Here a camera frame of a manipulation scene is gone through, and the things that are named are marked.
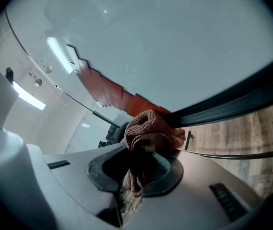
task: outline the vent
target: vent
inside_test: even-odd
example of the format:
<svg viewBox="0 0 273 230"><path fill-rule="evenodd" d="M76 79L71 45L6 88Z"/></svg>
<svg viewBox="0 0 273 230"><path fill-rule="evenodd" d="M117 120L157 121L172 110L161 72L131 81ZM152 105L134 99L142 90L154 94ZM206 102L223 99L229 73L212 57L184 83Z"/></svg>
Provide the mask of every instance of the vent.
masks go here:
<svg viewBox="0 0 273 230"><path fill-rule="evenodd" d="M59 167L63 167L66 165L69 165L70 163L67 160L63 160L63 161L59 161L59 162L55 162L55 163L48 163L48 167L49 169L53 170Z"/></svg>
<svg viewBox="0 0 273 230"><path fill-rule="evenodd" d="M213 184L210 186L210 189L223 207L231 222L239 219L247 213L246 209L222 183Z"/></svg>

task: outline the light fixture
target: light fixture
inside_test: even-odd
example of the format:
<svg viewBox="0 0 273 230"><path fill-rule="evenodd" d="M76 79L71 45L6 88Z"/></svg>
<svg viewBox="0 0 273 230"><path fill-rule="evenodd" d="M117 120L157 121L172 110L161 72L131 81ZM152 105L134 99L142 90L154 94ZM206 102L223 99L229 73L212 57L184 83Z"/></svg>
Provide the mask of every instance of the light fixture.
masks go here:
<svg viewBox="0 0 273 230"><path fill-rule="evenodd" d="M28 92L26 92L15 81L13 82L13 88L19 93L19 97L24 101L30 103L31 105L37 107L40 110L43 110L45 108L46 105L44 103L30 95Z"/></svg>
<svg viewBox="0 0 273 230"><path fill-rule="evenodd" d="M82 127L89 128L90 125L82 123Z"/></svg>
<svg viewBox="0 0 273 230"><path fill-rule="evenodd" d="M47 43L49 44L50 48L56 55L56 57L59 59L65 70L70 74L73 71L73 68L68 61L67 57L65 56L63 50L61 49L58 41L54 37L48 37L47 38Z"/></svg>
<svg viewBox="0 0 273 230"><path fill-rule="evenodd" d="M53 72L53 67L52 66L47 66L46 67L46 73L50 74L51 72Z"/></svg>
<svg viewBox="0 0 273 230"><path fill-rule="evenodd" d="M34 85L35 85L35 87L39 88L42 85L42 80L41 79L35 79Z"/></svg>

